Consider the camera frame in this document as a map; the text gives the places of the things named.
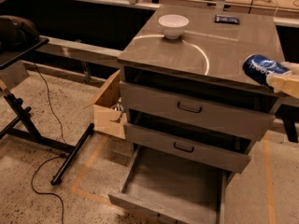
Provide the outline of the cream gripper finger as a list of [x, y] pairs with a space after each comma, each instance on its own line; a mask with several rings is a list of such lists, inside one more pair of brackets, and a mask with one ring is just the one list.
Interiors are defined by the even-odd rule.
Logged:
[[298, 75], [275, 75], [268, 76], [268, 85], [274, 92], [283, 92], [291, 97], [299, 99], [299, 76]]
[[283, 62], [282, 65], [289, 68], [293, 75], [299, 75], [299, 63]]

